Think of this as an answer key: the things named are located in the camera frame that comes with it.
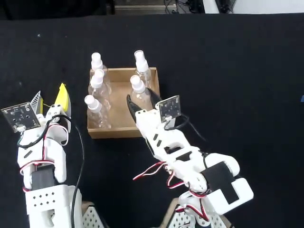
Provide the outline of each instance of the red and white wire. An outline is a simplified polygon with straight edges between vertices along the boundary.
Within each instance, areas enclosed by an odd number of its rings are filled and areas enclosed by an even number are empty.
[[[176,183],[176,184],[170,185],[170,182],[171,182],[171,180],[173,179],[174,174],[175,174],[175,172],[174,172],[174,171],[171,171],[171,174],[170,174],[169,178],[167,179],[167,187],[168,187],[169,189],[174,189],[174,188],[177,188],[177,187],[179,187],[179,186],[181,186],[181,185],[184,184],[184,182],[181,181],[181,182],[178,182],[178,183]]]
[[[158,163],[155,163],[154,165],[152,165],[149,168],[147,168],[144,172],[142,172],[142,173],[138,174],[137,176],[135,176],[133,178],[133,181],[136,180],[136,179],[138,179],[138,178],[140,178],[140,177],[143,177],[143,176],[151,176],[151,175],[156,174],[162,168],[162,166],[165,165],[165,163],[166,162],[164,162],[164,161],[163,162],[160,161]],[[151,172],[151,173],[147,173],[147,171],[149,171],[150,169],[152,169],[152,168],[154,168],[155,166],[158,166],[158,165],[159,165],[159,167],[157,168],[157,170],[155,170],[154,172]]]
[[[53,161],[49,161],[49,160],[34,160],[34,161],[30,161],[28,163],[26,163],[25,165],[23,165],[21,168],[20,168],[20,174],[23,176],[23,170],[25,168],[27,168],[28,166],[30,165],[40,165],[40,164],[52,164],[54,165],[55,163]]]
[[[203,218],[205,221],[209,222],[209,218],[207,217],[206,212],[205,212],[205,210],[204,210],[204,208],[202,206],[201,206],[201,211],[200,211],[195,206],[187,204],[186,207],[184,207],[184,208],[178,208],[178,209],[175,210],[175,212],[181,213],[181,212],[184,212],[186,209],[193,210],[198,216],[200,216],[201,218]]]
[[[188,228],[188,227],[190,227],[190,224],[191,224],[190,222],[185,223],[183,225],[180,225],[179,228],[182,228],[182,227]]]
[[[30,191],[29,189],[27,189],[27,188],[25,188],[25,187],[23,187],[22,190],[23,190],[24,193],[27,193],[27,192]]]
[[[204,198],[204,197],[206,197],[205,194],[198,194],[198,193],[196,193],[196,192],[194,192],[194,191],[192,191],[192,190],[189,190],[189,193],[190,193],[192,196],[197,197],[197,198]]]
[[[44,137],[43,137],[43,142],[44,142],[45,139],[47,138],[47,134],[48,134],[49,129],[52,128],[52,127],[54,127],[54,126],[60,127],[60,128],[62,128],[62,129],[66,132],[66,136],[67,136],[67,137],[66,137],[66,142],[65,142],[64,144],[61,144],[61,143],[60,143],[62,146],[66,146],[67,143],[68,143],[68,130],[67,130],[67,128],[65,128],[64,126],[61,126],[61,125],[59,125],[59,124],[57,124],[57,123],[53,123],[52,125],[50,125],[50,126],[48,127],[47,132],[46,132],[46,134],[45,134]],[[45,160],[45,158],[46,158],[46,148],[45,148],[44,143],[43,143],[43,148],[42,148],[42,160]]]

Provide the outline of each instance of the black cable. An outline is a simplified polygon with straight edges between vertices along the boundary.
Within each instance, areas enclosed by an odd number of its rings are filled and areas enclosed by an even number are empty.
[[[177,0],[177,2],[178,2],[179,4],[181,4],[181,5],[183,5],[183,6],[188,6],[188,4],[185,3],[185,2],[182,2],[182,1],[179,1],[179,0]]]
[[[171,14],[170,11],[168,10],[168,6],[169,4],[172,2],[172,0],[170,0],[168,2],[168,4],[166,4],[166,0],[163,0],[163,4],[165,5],[165,12],[168,13],[168,14]]]
[[[184,10],[184,8],[181,6],[181,4],[184,5],[181,1],[176,0],[176,8],[180,7],[184,13],[187,13],[186,10]]]
[[[175,11],[175,10],[172,10],[172,12],[180,13],[180,12],[179,12],[179,8],[178,8],[178,0],[175,0],[175,5],[176,5],[176,11]]]
[[[168,121],[164,126],[165,131],[180,129],[180,128],[184,127],[186,124],[189,124],[192,127],[192,129],[195,131],[195,133],[199,136],[199,138],[201,138],[203,141],[207,142],[207,139],[205,137],[203,137],[199,133],[199,131],[194,127],[194,125],[190,122],[190,119],[188,116],[181,114],[181,117],[184,118],[184,120],[185,120],[183,123],[181,123],[178,126],[166,128],[166,126],[170,123],[170,121]]]
[[[43,139],[44,135],[47,133],[48,131],[48,127],[50,125],[50,123],[55,119],[55,118],[65,118],[67,119],[70,123],[73,123],[74,124],[74,127],[75,129],[77,130],[78,132],[78,135],[79,135],[79,139],[80,139],[80,143],[81,143],[81,149],[82,149],[82,164],[81,164],[81,168],[80,168],[80,172],[79,172],[79,176],[78,176],[78,180],[77,180],[77,183],[76,183],[76,186],[75,186],[75,190],[74,190],[74,193],[73,193],[73,198],[72,198],[72,209],[71,209],[71,224],[72,224],[72,228],[75,228],[75,222],[74,222],[74,211],[75,211],[75,201],[76,201],[76,195],[77,195],[77,190],[78,190],[78,187],[79,187],[79,183],[80,183],[80,180],[81,180],[81,177],[82,177],[82,173],[83,173],[83,169],[84,169],[84,166],[85,166],[85,147],[84,147],[84,143],[83,143],[83,139],[82,139],[82,136],[81,136],[81,133],[80,133],[80,130],[79,128],[77,127],[77,125],[72,122],[72,119],[66,115],[62,115],[62,114],[59,114],[59,115],[54,115],[46,124],[46,127],[45,129],[43,130],[42,134],[34,141],[34,142],[31,142],[29,143],[28,145],[20,145],[19,144],[19,141],[17,142],[17,145],[21,148],[24,148],[24,149],[27,149],[33,145],[36,145],[41,139]]]
[[[199,131],[194,127],[194,125],[189,121],[189,125],[193,128],[193,130],[195,131],[195,133],[199,136],[199,138],[201,138],[203,141],[207,142],[207,139],[205,139],[205,137],[203,137]]]
[[[68,119],[68,120],[72,123],[71,118],[67,117],[66,115],[62,115],[62,116],[63,116],[63,117],[65,116],[64,118]],[[72,210],[71,210],[71,223],[72,223],[72,228],[75,228],[75,224],[74,224],[75,201],[76,201],[77,190],[78,190],[79,183],[80,183],[80,180],[81,180],[81,177],[82,177],[82,173],[83,173],[84,166],[85,166],[85,159],[86,159],[84,142],[83,142],[83,139],[82,139],[80,130],[79,130],[79,128],[77,127],[76,124],[74,124],[74,127],[76,128],[76,130],[77,130],[77,132],[78,132],[79,139],[80,139],[80,143],[81,143],[82,163],[81,163],[81,168],[80,168],[78,180],[77,180],[77,183],[76,183],[76,186],[75,186],[75,190],[74,190],[74,193],[73,193],[73,199],[72,199]]]
[[[166,126],[170,123],[170,121],[168,121],[168,122],[165,124],[165,126],[164,126],[165,131],[171,131],[171,130],[180,129],[180,128],[184,127],[187,123],[189,123],[189,117],[188,117],[188,116],[186,116],[186,115],[184,115],[184,114],[181,114],[181,117],[184,118],[184,120],[185,120],[183,123],[181,123],[181,124],[178,125],[178,126],[166,128]]]
[[[204,166],[205,166],[205,169],[207,169],[207,164],[206,164],[206,157],[209,155],[209,153],[203,153],[203,163],[204,163]]]

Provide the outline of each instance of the perforated metal base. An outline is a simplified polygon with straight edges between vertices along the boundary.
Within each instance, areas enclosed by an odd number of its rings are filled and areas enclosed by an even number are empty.
[[[67,185],[29,191],[25,194],[25,198],[28,214],[69,206]]]
[[[190,217],[185,214],[185,212],[182,213],[175,213],[172,216],[171,221],[169,222],[168,228],[190,228]]]
[[[89,207],[83,216],[84,228],[105,228],[94,207]]]
[[[204,219],[199,219],[199,222],[196,221],[198,225],[201,227],[208,227],[208,228],[227,228],[224,224],[223,220],[219,215],[216,214],[210,214],[208,215],[210,222],[206,222]],[[168,228],[194,228],[190,226],[190,217],[185,214],[185,212],[182,213],[175,213],[171,221],[169,222]]]

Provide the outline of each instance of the wire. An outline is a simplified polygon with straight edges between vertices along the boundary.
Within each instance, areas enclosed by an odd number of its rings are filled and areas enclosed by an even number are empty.
[[[178,208],[175,210],[175,212],[177,213],[181,213],[184,212],[185,209],[190,208],[191,210],[193,210],[195,213],[197,213],[198,216],[200,216],[201,218],[203,218],[205,221],[209,222],[209,218],[206,215],[206,212],[204,210],[204,208],[201,206],[202,212],[200,212],[200,210],[198,210],[197,208],[195,208],[193,205],[187,204],[186,207],[184,208]]]
[[[62,115],[62,114],[54,115],[52,117],[52,119],[55,119],[57,117],[65,118],[69,122],[71,122],[71,123],[74,124],[74,127],[75,127],[76,131],[78,132],[80,143],[81,143],[82,163],[81,163],[81,167],[80,167],[80,172],[79,172],[78,180],[77,180],[77,183],[76,183],[76,186],[75,186],[75,190],[74,190],[74,193],[73,193],[72,210],[71,210],[71,224],[72,224],[72,228],[75,228],[75,222],[74,222],[75,201],[76,201],[77,190],[78,190],[78,187],[79,187],[79,184],[80,184],[80,180],[81,180],[81,177],[82,177],[82,173],[83,173],[83,170],[84,170],[84,166],[85,166],[85,159],[86,159],[85,155],[86,155],[86,152],[85,152],[84,142],[83,142],[83,139],[82,139],[82,136],[81,136],[81,133],[80,133],[80,130],[79,130],[78,126],[74,122],[72,122],[72,119],[70,117],[68,117],[66,115]]]
[[[202,199],[200,199],[199,204],[200,204],[201,213],[205,216],[204,219],[205,219],[207,222],[209,222],[209,218],[208,218],[208,216],[207,216],[207,214],[206,214],[206,212],[205,212],[205,209],[204,209],[204,207],[203,207]]]
[[[43,137],[43,143],[42,143],[42,160],[45,160],[46,158],[46,148],[44,147],[44,141],[45,141],[45,137]]]
[[[205,137],[203,137],[199,131],[194,127],[194,125],[189,121],[188,122],[189,125],[193,128],[193,130],[195,131],[195,133],[199,136],[199,138],[201,138],[203,141],[207,142],[207,139],[205,139]]]
[[[182,10],[184,13],[187,13],[186,10],[181,6],[181,4],[182,4],[183,6],[186,5],[185,3],[183,3],[183,2],[181,2],[181,1],[179,1],[179,0],[176,0],[176,8],[178,9],[178,6],[179,6],[179,7],[181,8],[181,10]]]
[[[74,193],[73,193],[73,198],[72,198],[72,209],[71,209],[71,223],[72,223],[72,228],[75,228],[75,222],[74,222],[74,211],[75,211],[75,201],[76,201],[76,195],[77,195],[77,189],[79,187],[79,184],[80,184],[80,180],[81,180],[81,177],[82,177],[82,173],[83,173],[83,170],[84,170],[84,166],[85,166],[85,147],[84,147],[84,143],[83,143],[83,139],[82,139],[82,136],[81,136],[81,133],[80,133],[80,130],[79,128],[77,127],[77,125],[72,122],[72,119],[66,115],[63,115],[63,114],[58,114],[58,115],[54,115],[49,121],[47,121],[46,123],[46,127],[45,129],[43,130],[42,134],[34,141],[34,142],[31,142],[27,145],[20,145],[20,140],[18,140],[17,142],[17,145],[23,149],[27,149],[31,146],[34,146],[36,145],[38,142],[40,142],[41,139],[44,138],[44,136],[46,135],[46,133],[48,132],[48,128],[51,124],[51,122],[55,119],[55,118],[58,118],[58,117],[62,117],[62,118],[65,118],[67,119],[69,122],[73,123],[74,124],[74,127],[75,129],[77,130],[78,132],[78,135],[79,135],[79,139],[80,139],[80,143],[81,143],[81,149],[82,149],[82,163],[81,163],[81,168],[80,168],[80,172],[79,172],[79,176],[78,176],[78,180],[77,180],[77,183],[76,183],[76,186],[75,186],[75,190],[74,190]],[[42,160],[42,161],[31,161],[29,163],[27,163],[26,165],[22,166],[21,169],[20,169],[20,173],[21,171],[25,168],[25,166],[29,166],[30,164],[34,164],[34,163],[52,163],[54,164],[53,161],[48,161],[48,160]]]
[[[190,227],[190,224],[191,224],[191,222],[185,223],[183,225],[180,225],[179,228],[182,228],[182,227],[188,228],[188,227]]]
[[[156,171],[154,171],[154,172],[152,172],[152,173],[146,173],[147,171],[149,171],[150,169],[152,169],[153,167],[158,166],[158,165],[159,165],[159,167],[157,168]],[[138,174],[137,176],[135,176],[135,177],[133,178],[133,181],[135,181],[136,179],[138,179],[138,178],[140,178],[140,177],[143,177],[143,176],[151,176],[151,175],[156,174],[156,173],[161,169],[161,167],[162,167],[163,165],[165,165],[165,162],[164,162],[164,161],[163,161],[163,162],[162,162],[162,161],[159,161],[158,163],[155,163],[154,165],[152,165],[152,166],[150,166],[149,168],[147,168],[144,172],[142,172],[142,173]]]
[[[203,163],[204,163],[204,166],[205,166],[205,169],[207,169],[207,163],[206,163],[206,157],[209,155],[209,153],[203,153]]]
[[[47,133],[46,133],[45,136],[44,136],[44,139],[47,138],[47,134],[48,134],[49,129],[50,129],[51,127],[54,127],[54,126],[60,127],[61,129],[63,129],[63,130],[66,132],[66,136],[67,136],[67,137],[66,137],[66,142],[65,142],[64,144],[61,144],[61,143],[60,143],[60,145],[66,146],[67,143],[68,143],[68,130],[67,130],[67,128],[65,128],[64,126],[61,126],[61,125],[59,125],[59,124],[57,124],[57,123],[54,123],[54,124],[52,124],[52,125],[50,125],[50,126],[48,127],[48,130],[47,130]]]
[[[184,182],[181,181],[181,182],[178,182],[178,183],[176,183],[176,184],[170,185],[170,182],[171,182],[171,180],[173,179],[174,174],[175,174],[175,172],[174,172],[174,171],[171,171],[171,174],[170,174],[169,178],[167,179],[167,187],[168,187],[169,189],[174,189],[174,188],[177,188],[177,187],[179,187],[179,186],[181,186],[181,185],[184,184]]]
[[[26,163],[25,165],[23,165],[20,168],[20,174],[23,176],[23,170],[25,168],[27,168],[28,166],[33,165],[33,164],[37,164],[37,165],[40,165],[40,164],[52,164],[52,165],[54,165],[54,162],[50,161],[50,160],[34,160],[34,161],[30,161],[30,162]]]
[[[165,126],[164,126],[164,130],[165,131],[171,131],[171,130],[176,130],[176,129],[180,129],[182,127],[184,127],[186,124],[189,124],[192,129],[195,131],[195,133],[199,136],[199,138],[201,138],[204,142],[208,142],[207,139],[205,137],[203,137],[199,131],[194,127],[194,125],[190,122],[190,119],[188,116],[184,115],[184,114],[181,114],[181,117],[184,119],[184,122],[181,123],[180,125],[178,126],[174,126],[174,127],[169,127],[169,128],[166,128],[166,126],[169,124],[170,121],[168,121]]]
[[[209,193],[209,189],[207,189],[204,193],[198,193],[198,192],[195,192],[195,191],[191,190],[190,182],[188,182],[188,186],[189,186],[188,191],[189,191],[190,194],[191,194],[192,196],[194,196],[194,197],[204,198],[204,197],[207,196],[208,193]]]
[[[184,127],[188,122],[189,122],[189,117],[184,115],[184,114],[181,114],[181,117],[184,119],[184,122],[182,122],[180,125],[178,126],[174,126],[174,127],[168,127],[166,128],[166,126],[169,124],[170,121],[168,121],[165,126],[164,126],[164,130],[165,131],[171,131],[171,130],[176,130],[176,129],[180,129],[182,127]]]
[[[172,13],[180,13],[179,12],[179,7],[178,7],[178,0],[175,0],[175,5],[176,5],[176,11],[172,10]]]
[[[166,4],[166,0],[163,0],[163,4],[165,5],[165,12],[166,12],[167,14],[171,14],[170,11],[168,10],[168,6],[170,5],[171,2],[172,2],[172,0],[170,0],[170,1],[168,2],[168,4]]]
[[[24,193],[27,193],[27,192],[29,192],[29,191],[30,191],[30,190],[29,190],[29,189],[27,189],[26,187],[23,187],[23,188],[22,188],[22,190],[23,190],[23,192],[24,192]]]
[[[20,143],[20,142],[21,142],[21,140],[23,139],[23,136],[24,136],[24,132],[21,132],[20,138],[18,139],[18,142],[17,142],[17,143]]]
[[[66,118],[67,120],[71,121],[71,118],[66,116],[66,115],[62,115],[62,114],[58,114],[58,115],[54,115],[49,121],[47,121],[46,123],[46,127],[44,128],[42,134],[33,142],[30,142],[29,144],[27,145],[20,145],[20,139],[18,140],[17,142],[17,146],[18,147],[21,147],[23,149],[27,149],[31,146],[34,146],[36,145],[38,142],[40,142],[41,139],[43,139],[43,137],[46,135],[47,131],[48,131],[48,127],[50,126],[51,122],[55,119],[55,118],[58,118],[58,117],[63,117],[63,118]]]

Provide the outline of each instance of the plastic bottle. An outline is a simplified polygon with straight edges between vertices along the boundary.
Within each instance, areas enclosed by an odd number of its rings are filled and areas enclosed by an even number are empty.
[[[143,81],[138,75],[133,75],[130,79],[132,84],[132,91],[130,94],[131,100],[147,111],[153,109],[151,104],[151,95],[149,90],[145,87]]]
[[[147,88],[151,89],[152,78],[151,78],[151,70],[148,66],[148,62],[144,57],[143,51],[138,50],[134,52],[135,60],[136,60],[136,72],[135,74],[139,76],[139,78],[144,82]]]
[[[108,87],[104,84],[105,73],[103,70],[97,69],[92,76],[90,86],[88,88],[89,95],[96,98],[107,110],[110,110],[111,103],[109,101]]]
[[[91,62],[91,70],[90,70],[90,78],[94,75],[97,69],[101,69],[104,71],[104,82],[108,87],[109,94],[112,93],[111,82],[109,76],[107,76],[108,68],[103,64],[101,60],[101,56],[98,52],[94,52],[92,54],[92,62]]]
[[[87,117],[90,120],[94,128],[110,129],[111,124],[108,119],[107,110],[103,105],[95,99],[92,95],[85,97],[85,103],[87,104]]]

